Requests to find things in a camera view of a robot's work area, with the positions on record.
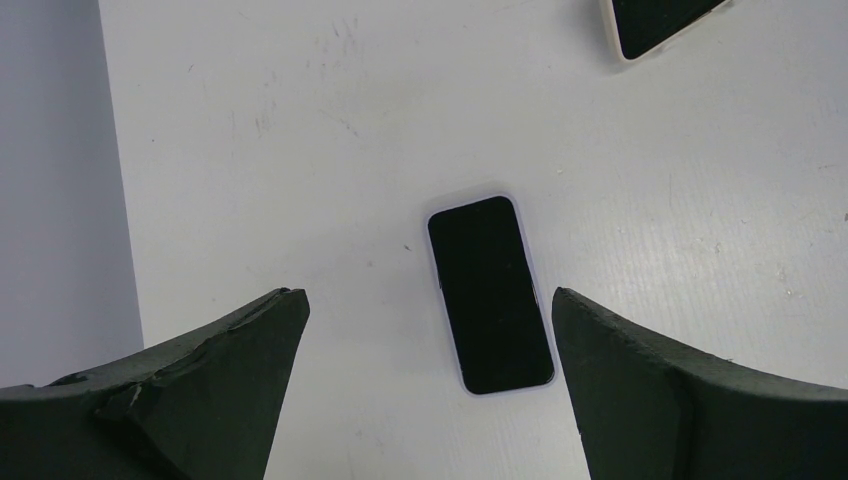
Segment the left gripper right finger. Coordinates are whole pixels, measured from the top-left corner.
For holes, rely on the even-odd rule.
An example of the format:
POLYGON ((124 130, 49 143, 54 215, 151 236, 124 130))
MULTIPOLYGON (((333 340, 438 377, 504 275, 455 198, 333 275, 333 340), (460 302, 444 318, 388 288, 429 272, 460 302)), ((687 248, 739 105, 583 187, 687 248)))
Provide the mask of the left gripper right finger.
POLYGON ((556 347, 594 479, 843 479, 847 393, 719 358, 574 290, 556 347))

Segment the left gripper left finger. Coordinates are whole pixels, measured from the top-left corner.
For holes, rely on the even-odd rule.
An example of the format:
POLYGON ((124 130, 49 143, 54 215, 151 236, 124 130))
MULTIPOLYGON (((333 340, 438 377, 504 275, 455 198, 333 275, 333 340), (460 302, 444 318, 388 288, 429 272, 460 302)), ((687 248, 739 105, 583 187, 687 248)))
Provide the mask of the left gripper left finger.
POLYGON ((48 385, 1 391, 5 479, 260 479, 310 306, 280 288, 48 385))

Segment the phone with lavender case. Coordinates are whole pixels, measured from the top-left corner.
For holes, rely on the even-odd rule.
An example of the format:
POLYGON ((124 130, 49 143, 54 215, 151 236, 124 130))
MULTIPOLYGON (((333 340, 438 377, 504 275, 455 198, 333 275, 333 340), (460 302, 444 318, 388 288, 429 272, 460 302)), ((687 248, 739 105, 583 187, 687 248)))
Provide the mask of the phone with lavender case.
POLYGON ((463 388, 491 396, 549 384, 556 367, 513 200, 443 208, 426 234, 463 388))

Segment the phone with beige case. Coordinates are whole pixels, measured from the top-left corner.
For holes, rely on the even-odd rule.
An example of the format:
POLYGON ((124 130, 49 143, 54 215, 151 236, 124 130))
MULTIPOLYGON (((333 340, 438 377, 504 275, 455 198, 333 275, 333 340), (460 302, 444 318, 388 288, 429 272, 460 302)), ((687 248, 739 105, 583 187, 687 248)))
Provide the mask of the phone with beige case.
POLYGON ((610 44, 624 62, 652 53, 727 4, 724 0, 599 1, 610 44))

